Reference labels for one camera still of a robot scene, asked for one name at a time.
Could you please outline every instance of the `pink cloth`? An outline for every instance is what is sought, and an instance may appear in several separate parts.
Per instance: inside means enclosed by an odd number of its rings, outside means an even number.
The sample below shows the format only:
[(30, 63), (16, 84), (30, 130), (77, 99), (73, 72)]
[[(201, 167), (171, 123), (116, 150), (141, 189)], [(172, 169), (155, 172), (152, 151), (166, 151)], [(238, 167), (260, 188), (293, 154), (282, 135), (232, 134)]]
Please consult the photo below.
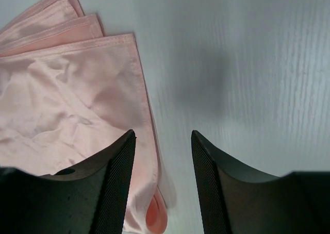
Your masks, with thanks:
[(78, 0), (69, 1), (41, 0), (0, 34), (0, 164), (56, 173), (132, 128), (124, 230), (163, 233), (167, 213), (134, 36), (94, 39), (102, 36), (96, 16), (77, 18)]
[(40, 33), (54, 25), (76, 19), (77, 13), (68, 0), (51, 4), (39, 13), (24, 19), (0, 34), (0, 46)]
[[(15, 19), (13, 19), (10, 23), (8, 23), (4, 28), (2, 28), (0, 30), (0, 34), (2, 34), (5, 30), (11, 28), (14, 24), (39, 13), (40, 11), (42, 11), (43, 9), (50, 6), (51, 4), (53, 4), (56, 1), (59, 1), (59, 0), (40, 0), (38, 3), (36, 3), (35, 5), (28, 8), (22, 14), (20, 14)], [(84, 16), (83, 10), (81, 9), (81, 6), (80, 6), (78, 0), (68, 0), (68, 1), (70, 2), (71, 6), (73, 7), (73, 9), (75, 10), (75, 12), (77, 13), (78, 16)]]
[(102, 37), (96, 15), (69, 20), (42, 32), (0, 46), (0, 57)]

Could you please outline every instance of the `satin fabric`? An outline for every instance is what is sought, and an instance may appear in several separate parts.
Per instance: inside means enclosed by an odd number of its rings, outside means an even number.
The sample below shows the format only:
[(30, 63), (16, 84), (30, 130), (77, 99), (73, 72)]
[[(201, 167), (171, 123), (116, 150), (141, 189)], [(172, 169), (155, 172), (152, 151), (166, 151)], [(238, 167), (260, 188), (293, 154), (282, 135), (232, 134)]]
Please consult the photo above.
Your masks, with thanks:
[(102, 37), (95, 14), (69, 20), (42, 32), (0, 46), (0, 57)]
[[(0, 30), (0, 35), (5, 30), (11, 28), (14, 24), (39, 13), (40, 11), (42, 11), (46, 7), (50, 6), (51, 4), (55, 3), (56, 1), (59, 1), (59, 0), (40, 0), (38, 3), (34, 4), (33, 6), (31, 6), (27, 10), (25, 10), (23, 13), (21, 13), (19, 16), (17, 16), (15, 19), (13, 19), (10, 23), (8, 23), (4, 28), (2, 28)], [(84, 16), (83, 10), (81, 9), (81, 6), (80, 6), (78, 0), (68, 0), (68, 1), (79, 17)]]
[(40, 33), (54, 25), (76, 19), (77, 13), (68, 0), (60, 0), (51, 4), (39, 13), (28, 17), (0, 34), (0, 46), (18, 39)]
[(36, 175), (76, 164), (134, 129), (124, 230), (163, 232), (155, 137), (132, 34), (2, 57), (0, 94), (1, 164)]

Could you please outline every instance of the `stacked napkins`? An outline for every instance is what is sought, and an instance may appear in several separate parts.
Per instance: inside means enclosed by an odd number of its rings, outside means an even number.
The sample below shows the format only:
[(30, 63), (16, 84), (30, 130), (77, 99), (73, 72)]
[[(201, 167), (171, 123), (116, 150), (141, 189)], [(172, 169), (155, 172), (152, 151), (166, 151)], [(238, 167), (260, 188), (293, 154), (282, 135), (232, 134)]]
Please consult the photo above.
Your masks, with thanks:
[(152, 115), (133, 34), (104, 37), (78, 0), (41, 0), (0, 31), (0, 164), (55, 174), (137, 136), (124, 230), (163, 233)]

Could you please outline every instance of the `white wooden table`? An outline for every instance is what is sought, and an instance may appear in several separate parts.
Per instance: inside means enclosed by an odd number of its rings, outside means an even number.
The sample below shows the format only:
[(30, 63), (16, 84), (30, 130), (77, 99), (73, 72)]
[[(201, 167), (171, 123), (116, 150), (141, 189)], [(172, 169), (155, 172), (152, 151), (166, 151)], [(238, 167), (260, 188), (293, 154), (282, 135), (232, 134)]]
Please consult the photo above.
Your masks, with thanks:
[[(38, 0), (0, 0), (0, 27)], [(330, 170), (330, 0), (80, 0), (135, 32), (166, 233), (203, 233), (190, 134), (265, 172)]]

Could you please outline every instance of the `wood grain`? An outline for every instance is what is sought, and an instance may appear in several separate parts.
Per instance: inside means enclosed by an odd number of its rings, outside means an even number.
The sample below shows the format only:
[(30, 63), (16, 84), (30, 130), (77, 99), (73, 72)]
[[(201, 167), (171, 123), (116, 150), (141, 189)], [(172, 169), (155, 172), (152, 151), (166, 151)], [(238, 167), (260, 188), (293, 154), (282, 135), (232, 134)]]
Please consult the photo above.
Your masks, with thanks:
[[(37, 0), (0, 2), (0, 26)], [(330, 0), (80, 0), (134, 31), (155, 116), (166, 233), (203, 232), (190, 134), (259, 170), (330, 170)]]

